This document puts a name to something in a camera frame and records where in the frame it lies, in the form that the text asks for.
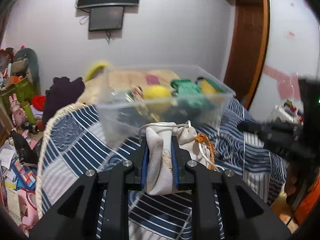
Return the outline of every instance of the bed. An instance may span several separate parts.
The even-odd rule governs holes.
[[[257,136],[237,130],[236,126],[242,120],[254,121],[247,110],[232,99],[219,127],[199,124],[195,128],[209,138],[220,132],[231,139],[234,156],[226,162],[216,160],[216,163],[232,169],[265,203],[271,205],[285,182],[284,164],[277,155],[263,149]],[[38,164],[36,199],[39,218],[86,170],[110,170],[140,147],[137,136],[127,138],[117,150],[110,149],[105,141],[95,105],[72,104],[60,109],[49,120]],[[230,149],[223,139],[213,139],[212,142],[219,153],[229,154]],[[100,239],[105,195],[106,192],[101,199],[97,239]],[[220,238],[224,239],[217,196],[214,204],[218,210]],[[191,239],[190,192],[150,196],[144,191],[131,191],[128,206],[131,240]]]

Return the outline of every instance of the orange rope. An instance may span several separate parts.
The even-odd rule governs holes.
[[[216,150],[214,149],[212,142],[209,141],[208,137],[204,133],[198,133],[197,137],[195,138],[195,141],[197,143],[204,142],[206,145],[208,145],[210,150],[210,161],[214,163],[214,154],[216,153]],[[208,169],[213,171],[214,167],[211,164],[209,164]]]

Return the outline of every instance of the purple cloth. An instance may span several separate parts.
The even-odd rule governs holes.
[[[53,85],[46,91],[42,124],[45,126],[48,120],[62,107],[75,103],[83,93],[85,85],[82,77],[70,82],[67,77],[53,79]]]

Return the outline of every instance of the blue and white bedding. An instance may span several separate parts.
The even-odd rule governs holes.
[[[254,121],[246,109],[232,99],[218,128],[203,124],[196,127],[198,132],[211,135],[217,131],[227,134],[236,154],[227,162],[216,160],[226,169],[232,169],[267,204],[275,200],[285,181],[286,172],[282,160],[262,148],[263,143],[251,134],[243,134],[236,128],[242,120]],[[99,116],[94,105],[77,107],[65,111],[55,119],[44,139],[43,154],[40,156],[37,182],[38,214],[41,217],[63,195],[63,193],[88,169],[103,171],[112,169],[127,159],[130,153],[140,147],[138,138],[132,136],[116,150],[105,144]],[[219,153],[229,152],[222,139],[214,139]],[[103,220],[101,200],[100,216],[97,222],[97,239],[100,239]],[[224,238],[219,200],[220,236]],[[149,196],[144,191],[129,193],[129,236],[131,240],[191,239],[191,195],[188,192]]]

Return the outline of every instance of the clear plastic container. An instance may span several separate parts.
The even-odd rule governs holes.
[[[106,72],[97,110],[107,145],[113,149],[119,147],[127,137],[136,135],[141,126],[150,122],[175,122],[179,124],[190,120],[193,126],[197,123],[217,126],[226,106],[235,96],[235,92],[231,88],[199,66],[130,66],[115,68],[111,71],[132,70],[144,72],[170,70],[180,79],[190,79],[192,82],[195,82],[198,77],[209,78],[223,92],[157,98],[130,103],[125,99],[127,90],[115,91],[109,86],[110,74]]]

